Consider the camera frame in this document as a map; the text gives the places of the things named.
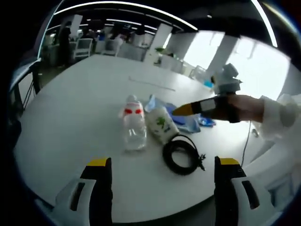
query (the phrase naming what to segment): white table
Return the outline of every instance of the white table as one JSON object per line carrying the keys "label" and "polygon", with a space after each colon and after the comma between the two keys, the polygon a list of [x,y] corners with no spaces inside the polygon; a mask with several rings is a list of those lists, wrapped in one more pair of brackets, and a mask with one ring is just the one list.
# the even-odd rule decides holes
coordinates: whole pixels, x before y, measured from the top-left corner
{"label": "white table", "polygon": [[123,153],[118,113],[129,94],[144,100],[155,94],[175,105],[211,95],[197,81],[146,63],[99,55],[80,61],[44,87],[21,118],[15,155],[29,188],[55,205],[56,195],[89,161],[110,156],[113,222],[165,217],[213,195],[214,157],[241,161],[248,124],[218,121],[190,135],[207,156],[206,171],[178,176],[165,165],[162,146],[150,135],[146,152]]}

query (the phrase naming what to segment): white sleeve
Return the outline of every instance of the white sleeve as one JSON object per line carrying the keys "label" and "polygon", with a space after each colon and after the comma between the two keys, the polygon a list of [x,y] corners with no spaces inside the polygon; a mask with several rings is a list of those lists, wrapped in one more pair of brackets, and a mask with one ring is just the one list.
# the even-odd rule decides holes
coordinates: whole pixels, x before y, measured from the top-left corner
{"label": "white sleeve", "polygon": [[266,140],[281,138],[294,124],[300,108],[289,95],[282,96],[278,101],[267,97],[261,99],[264,100],[264,113],[262,123],[256,126],[259,134]]}

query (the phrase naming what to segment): coiled black cable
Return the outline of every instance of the coiled black cable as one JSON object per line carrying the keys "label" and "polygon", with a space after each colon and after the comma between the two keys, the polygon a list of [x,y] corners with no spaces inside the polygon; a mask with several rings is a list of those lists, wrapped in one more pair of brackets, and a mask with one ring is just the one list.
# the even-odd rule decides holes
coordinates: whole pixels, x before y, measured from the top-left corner
{"label": "coiled black cable", "polygon": [[[176,137],[184,137],[188,139],[192,143],[192,145],[184,140],[173,140]],[[172,158],[172,154],[173,152],[179,149],[185,150],[186,154],[190,157],[191,165],[189,167],[182,167],[174,162]],[[205,171],[205,167],[203,166],[203,160],[205,158],[206,157],[204,154],[199,156],[197,147],[195,146],[193,141],[185,135],[181,135],[181,134],[175,135],[163,147],[163,159],[166,165],[170,168],[170,170],[176,174],[188,175],[194,172],[197,169],[197,167],[200,167],[202,170]]]}

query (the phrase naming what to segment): plastic water bottle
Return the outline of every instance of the plastic water bottle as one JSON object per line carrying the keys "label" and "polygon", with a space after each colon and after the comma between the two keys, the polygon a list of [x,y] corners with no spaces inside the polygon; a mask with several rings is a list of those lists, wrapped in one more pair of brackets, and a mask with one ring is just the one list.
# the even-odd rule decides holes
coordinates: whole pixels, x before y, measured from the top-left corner
{"label": "plastic water bottle", "polygon": [[146,146],[146,125],[142,104],[130,95],[123,116],[124,143],[126,151],[143,150]]}

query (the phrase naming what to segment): white plastic bottle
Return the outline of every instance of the white plastic bottle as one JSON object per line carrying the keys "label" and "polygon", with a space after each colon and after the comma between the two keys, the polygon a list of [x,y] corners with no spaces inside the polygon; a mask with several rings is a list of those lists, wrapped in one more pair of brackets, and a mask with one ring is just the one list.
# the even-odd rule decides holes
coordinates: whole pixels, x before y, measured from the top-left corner
{"label": "white plastic bottle", "polygon": [[140,151],[146,146],[146,125],[142,104],[130,95],[123,114],[124,144],[126,151]]}

